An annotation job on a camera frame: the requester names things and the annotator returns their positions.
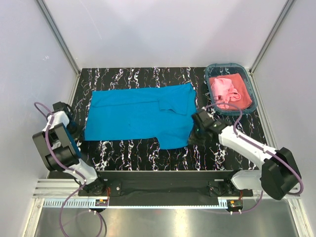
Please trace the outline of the blue t shirt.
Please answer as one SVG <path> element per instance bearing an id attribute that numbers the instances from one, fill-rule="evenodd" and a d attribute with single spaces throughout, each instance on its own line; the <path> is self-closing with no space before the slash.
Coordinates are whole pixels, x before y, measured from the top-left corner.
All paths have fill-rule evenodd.
<path id="1" fill-rule="evenodd" d="M 190 83 L 165 87 L 94 91 L 85 141 L 157 138 L 163 150 L 187 146 L 196 112 Z"/>

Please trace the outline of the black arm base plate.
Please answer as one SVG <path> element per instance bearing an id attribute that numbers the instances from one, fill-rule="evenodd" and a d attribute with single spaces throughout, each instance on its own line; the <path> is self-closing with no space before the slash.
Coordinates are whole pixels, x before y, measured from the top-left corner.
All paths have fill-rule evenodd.
<path id="1" fill-rule="evenodd" d="M 251 190 L 238 190 L 229 178 L 233 171 L 101 171 L 114 197 L 130 193 L 200 193 L 210 197 L 251 197 Z"/>

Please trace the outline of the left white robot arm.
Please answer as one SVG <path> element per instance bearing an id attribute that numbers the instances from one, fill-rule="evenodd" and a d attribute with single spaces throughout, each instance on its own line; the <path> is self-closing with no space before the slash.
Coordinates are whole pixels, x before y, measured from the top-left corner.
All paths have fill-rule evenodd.
<path id="1" fill-rule="evenodd" d="M 53 104 L 53 111 L 40 102 L 35 102 L 34 106 L 38 111 L 39 106 L 47 110 L 46 114 L 40 111 L 46 118 L 46 126 L 32 136 L 45 167 L 49 171 L 72 175 L 88 194 L 102 195 L 107 184 L 99 172 L 82 158 L 76 142 L 83 135 L 83 128 L 74 121 L 71 106 L 64 102 L 56 102 Z"/>

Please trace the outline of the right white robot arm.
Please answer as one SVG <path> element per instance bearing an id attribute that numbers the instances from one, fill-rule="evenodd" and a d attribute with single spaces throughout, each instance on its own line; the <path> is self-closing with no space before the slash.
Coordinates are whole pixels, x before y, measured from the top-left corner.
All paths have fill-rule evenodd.
<path id="1" fill-rule="evenodd" d="M 224 183 L 228 195 L 235 196 L 246 189 L 260 190 L 275 200 L 281 200 L 286 195 L 298 196 L 304 190 L 300 171 L 289 149 L 262 144 L 238 131 L 235 125 L 212 119 L 205 110 L 196 112 L 192 118 L 194 126 L 190 143 L 205 144 L 208 140 L 215 140 L 257 167 L 256 170 L 234 171 Z"/>

